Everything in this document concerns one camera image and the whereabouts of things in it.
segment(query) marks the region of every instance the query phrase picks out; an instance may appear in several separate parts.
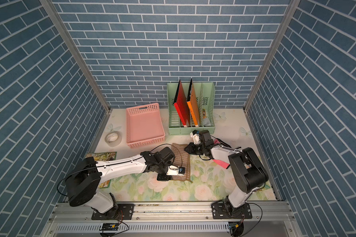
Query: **black cable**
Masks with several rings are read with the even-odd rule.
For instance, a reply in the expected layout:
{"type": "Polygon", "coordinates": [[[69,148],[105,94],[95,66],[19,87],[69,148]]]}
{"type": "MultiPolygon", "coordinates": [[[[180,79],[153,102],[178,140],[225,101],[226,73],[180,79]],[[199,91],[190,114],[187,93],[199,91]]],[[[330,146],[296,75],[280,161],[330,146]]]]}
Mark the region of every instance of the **black cable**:
{"type": "Polygon", "coordinates": [[[241,153],[241,151],[236,150],[236,149],[233,149],[233,148],[230,148],[230,147],[223,146],[223,148],[224,148],[224,149],[227,149],[227,150],[235,151],[236,153],[241,153]]]}
{"type": "Polygon", "coordinates": [[[202,160],[204,160],[204,161],[211,160],[211,158],[210,158],[210,159],[205,160],[205,159],[203,159],[200,155],[199,155],[199,158],[200,158],[200,159],[202,159],[202,160]]]}
{"type": "MultiPolygon", "coordinates": [[[[126,232],[126,231],[129,230],[129,226],[128,226],[126,223],[124,223],[122,220],[114,219],[114,218],[112,218],[112,217],[109,217],[109,216],[107,216],[107,215],[104,215],[103,213],[100,213],[100,214],[103,215],[103,216],[105,216],[105,217],[107,217],[107,218],[109,218],[109,219],[111,219],[111,220],[120,221],[121,223],[123,223],[124,225],[126,225],[126,226],[128,227],[128,229],[123,230],[123,231],[121,231],[121,232],[119,232],[119,233],[116,233],[116,234],[114,234],[114,235],[112,235],[112,236],[115,236],[115,235],[117,235],[117,234],[121,234],[121,233],[126,232]]],[[[107,234],[104,233],[104,229],[103,229],[103,226],[102,226],[102,234],[101,234],[101,235],[103,235],[103,234],[106,235],[106,236],[109,236],[109,235],[107,235],[107,234]]]]}
{"type": "Polygon", "coordinates": [[[256,189],[255,192],[256,192],[256,191],[259,191],[260,189],[263,189],[263,188],[265,187],[265,185],[266,185],[266,182],[264,183],[264,186],[262,186],[262,187],[259,188],[259,189],[256,189]]]}
{"type": "MultiPolygon", "coordinates": [[[[128,161],[124,161],[124,162],[116,163],[116,164],[111,164],[111,165],[124,164],[124,163],[132,162],[132,161],[135,161],[135,160],[138,160],[138,159],[141,159],[141,158],[143,158],[143,156],[142,156],[142,157],[139,157],[139,158],[137,158],[137,159],[134,159],[134,160],[128,160],[128,161]]],[[[66,194],[61,193],[61,192],[59,191],[59,189],[58,189],[58,187],[59,187],[59,185],[61,185],[62,181],[64,181],[64,180],[67,179],[67,178],[70,178],[73,174],[76,174],[76,173],[79,173],[79,172],[82,172],[82,171],[85,171],[85,170],[88,170],[88,169],[100,168],[100,167],[111,166],[111,165],[101,165],[101,166],[90,167],[90,168],[81,169],[80,171],[77,171],[77,172],[74,172],[74,173],[72,173],[72,174],[69,174],[69,175],[67,175],[65,178],[61,179],[61,180],[58,182],[58,185],[57,185],[57,192],[58,192],[60,195],[63,195],[63,196],[65,196],[65,197],[68,197],[66,194]]]]}
{"type": "Polygon", "coordinates": [[[212,135],[210,135],[210,136],[213,137],[214,139],[217,139],[221,144],[223,144],[223,145],[225,145],[225,146],[231,148],[230,145],[228,145],[227,143],[225,143],[224,141],[222,141],[220,138],[216,138],[216,137],[214,137],[214,136],[212,136],[212,135]]]}
{"type": "Polygon", "coordinates": [[[164,143],[164,144],[161,144],[161,145],[159,145],[159,146],[156,146],[156,147],[153,148],[150,152],[152,152],[152,151],[153,151],[154,149],[156,149],[157,147],[160,147],[160,146],[163,146],[163,145],[171,145],[171,146],[175,147],[175,149],[177,149],[177,151],[179,152],[179,155],[181,156],[181,166],[180,166],[180,167],[182,167],[182,166],[183,166],[183,157],[182,157],[182,154],[181,154],[180,150],[179,150],[175,145],[172,145],[172,144],[169,144],[169,143],[164,143]]]}
{"type": "MultiPolygon", "coordinates": [[[[259,221],[256,223],[256,225],[258,225],[260,223],[261,219],[262,219],[262,208],[259,205],[257,205],[256,203],[253,203],[253,202],[247,202],[247,203],[248,204],[254,204],[254,205],[258,206],[261,209],[261,217],[260,217],[259,221]]],[[[251,230],[253,230],[256,227],[256,225],[254,225],[250,230],[248,230],[246,233],[240,235],[239,237],[242,237],[242,236],[245,236],[246,234],[248,234],[251,230]]]]}

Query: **orange folder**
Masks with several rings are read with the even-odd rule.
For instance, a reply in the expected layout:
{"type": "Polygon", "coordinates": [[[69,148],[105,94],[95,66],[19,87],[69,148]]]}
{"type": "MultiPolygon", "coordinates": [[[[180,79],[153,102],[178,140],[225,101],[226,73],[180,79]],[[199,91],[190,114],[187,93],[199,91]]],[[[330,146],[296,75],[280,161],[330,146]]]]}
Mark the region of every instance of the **orange folder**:
{"type": "Polygon", "coordinates": [[[199,127],[200,125],[199,109],[198,109],[197,97],[195,95],[194,85],[192,84],[192,79],[190,81],[189,93],[187,95],[187,105],[189,106],[192,120],[194,121],[195,126],[199,127]]]}

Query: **mounting plate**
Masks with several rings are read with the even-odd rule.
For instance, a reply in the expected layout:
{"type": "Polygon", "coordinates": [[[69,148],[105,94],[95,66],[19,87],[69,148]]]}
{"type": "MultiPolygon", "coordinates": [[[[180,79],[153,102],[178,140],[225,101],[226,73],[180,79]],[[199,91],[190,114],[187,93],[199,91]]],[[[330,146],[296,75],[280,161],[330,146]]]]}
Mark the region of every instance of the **mounting plate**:
{"type": "Polygon", "coordinates": [[[133,215],[134,204],[118,204],[119,205],[119,215],[114,218],[109,218],[104,216],[98,211],[92,213],[91,220],[121,220],[121,212],[123,212],[123,220],[131,220],[133,215]]]}
{"type": "Polygon", "coordinates": [[[241,212],[238,216],[234,216],[234,217],[230,217],[227,215],[227,213],[225,212],[223,202],[213,203],[211,205],[211,209],[212,209],[212,217],[214,219],[242,219],[242,213],[244,214],[244,219],[252,218],[251,208],[247,203],[237,208],[238,212],[239,211],[241,212]]]}

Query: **floral tablecloth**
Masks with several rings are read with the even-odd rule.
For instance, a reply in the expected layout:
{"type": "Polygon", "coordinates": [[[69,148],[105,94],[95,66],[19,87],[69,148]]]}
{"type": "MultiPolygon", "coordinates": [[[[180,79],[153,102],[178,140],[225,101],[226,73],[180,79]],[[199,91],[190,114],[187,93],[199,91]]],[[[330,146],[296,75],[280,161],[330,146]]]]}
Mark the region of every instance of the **floral tablecloth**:
{"type": "MultiPolygon", "coordinates": [[[[157,173],[149,172],[118,177],[102,190],[113,193],[117,201],[216,201],[236,186],[231,168],[203,161],[197,155],[191,156],[191,181],[161,182],[157,181],[157,173]]],[[[249,200],[275,200],[270,183],[249,200]]]]}
{"type": "MultiPolygon", "coordinates": [[[[107,130],[102,135],[102,140],[107,132],[119,131],[125,134],[125,112],[113,110],[107,123],[107,130]]],[[[167,131],[169,113],[161,109],[161,118],[165,131],[167,131]]],[[[251,147],[258,154],[251,130],[242,109],[214,109],[215,122],[214,137],[219,137],[232,147],[251,147]]],[[[189,143],[189,136],[169,136],[166,133],[164,143],[189,143]]],[[[97,151],[118,151],[119,157],[129,157],[144,150],[154,148],[129,149],[126,144],[110,148],[101,143],[97,151]]],[[[118,177],[110,181],[109,185],[102,188],[103,191],[113,193],[117,201],[208,201],[220,200],[230,194],[236,186],[231,168],[224,169],[213,161],[203,161],[199,156],[191,155],[191,181],[157,181],[157,173],[149,172],[131,174],[118,177]]],[[[260,191],[253,193],[249,200],[275,200],[270,182],[260,191]]]]}

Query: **aluminum frame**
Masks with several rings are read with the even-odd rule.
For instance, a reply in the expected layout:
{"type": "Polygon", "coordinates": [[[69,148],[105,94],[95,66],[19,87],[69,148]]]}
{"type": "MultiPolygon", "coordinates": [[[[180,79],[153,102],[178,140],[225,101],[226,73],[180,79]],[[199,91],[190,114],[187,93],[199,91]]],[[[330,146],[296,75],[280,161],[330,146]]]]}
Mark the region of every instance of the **aluminum frame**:
{"type": "Polygon", "coordinates": [[[88,153],[94,153],[96,150],[96,147],[99,144],[100,138],[102,136],[102,134],[104,133],[105,130],[105,126],[107,125],[107,122],[109,120],[109,117],[112,113],[112,109],[109,110],[109,112],[106,112],[104,115],[104,118],[102,120],[102,122],[100,123],[99,129],[95,134],[94,140],[92,140],[92,143],[90,145],[90,148],[88,149],[88,153]]]}
{"type": "Polygon", "coordinates": [[[70,53],[74,57],[79,68],[81,69],[84,76],[86,77],[86,80],[91,85],[92,90],[94,91],[95,95],[98,97],[100,103],[104,107],[105,111],[108,113],[110,111],[110,106],[108,105],[102,92],[100,91],[99,86],[95,82],[95,79],[92,76],[91,71],[88,69],[86,62],[84,61],[81,54],[79,53],[77,46],[75,45],[74,41],[72,40],[70,33],[67,31],[67,28],[66,28],[65,24],[63,23],[61,16],[58,14],[56,8],[54,7],[54,4],[52,3],[51,0],[40,0],[40,2],[42,4],[42,6],[44,7],[46,13],[50,17],[50,20],[52,20],[57,31],[61,35],[67,48],[70,50],[70,53]]]}
{"type": "Polygon", "coordinates": [[[278,46],[281,43],[281,40],[283,39],[283,37],[285,35],[287,27],[289,26],[289,23],[292,20],[295,10],[298,7],[300,1],[301,0],[291,0],[289,5],[287,6],[285,14],[284,14],[284,18],[282,19],[281,24],[279,25],[279,27],[277,29],[277,33],[276,33],[274,40],[270,46],[269,52],[266,55],[266,58],[264,60],[264,63],[262,64],[260,73],[257,76],[256,83],[253,86],[252,91],[248,96],[247,102],[245,103],[244,111],[248,111],[249,108],[251,107],[252,101],[253,101],[254,97],[256,96],[257,91],[260,88],[262,81],[265,78],[265,75],[266,75],[266,72],[268,71],[270,63],[273,60],[273,57],[278,49],[278,46]]]}
{"type": "MultiPolygon", "coordinates": [[[[204,223],[207,225],[228,224],[228,221],[236,219],[215,220],[212,217],[211,204],[213,202],[119,202],[135,204],[133,217],[126,223],[136,225],[137,223],[161,224],[183,224],[204,223]]],[[[293,212],[287,201],[254,201],[261,206],[263,218],[261,221],[278,222],[283,221],[290,237],[300,237],[298,226],[294,219],[293,212]]],[[[250,204],[253,218],[245,221],[257,221],[261,217],[261,210],[258,206],[250,204]]],[[[71,223],[72,225],[95,226],[100,223],[112,223],[113,220],[91,220],[93,210],[89,206],[71,207],[66,202],[57,203],[54,211],[43,230],[41,237],[52,237],[61,225],[71,223]]]]}
{"type": "Polygon", "coordinates": [[[281,194],[279,193],[279,190],[277,188],[277,184],[276,184],[276,181],[273,177],[273,174],[270,170],[270,167],[269,167],[269,164],[268,164],[268,161],[266,160],[266,157],[264,155],[264,152],[262,150],[262,146],[261,146],[261,143],[260,141],[257,139],[257,134],[256,134],[256,131],[254,130],[254,127],[253,127],[253,124],[252,124],[252,121],[251,121],[251,117],[249,116],[248,112],[245,112],[245,117],[247,118],[247,122],[248,122],[248,125],[249,125],[249,128],[251,129],[251,132],[252,132],[252,136],[253,136],[253,139],[254,139],[254,142],[256,143],[256,146],[257,146],[257,150],[260,154],[260,157],[261,157],[261,161],[262,161],[262,165],[265,167],[265,170],[266,172],[268,173],[268,176],[269,176],[269,182],[273,188],[273,191],[274,191],[274,194],[277,198],[277,200],[282,200],[282,196],[281,194]]]}

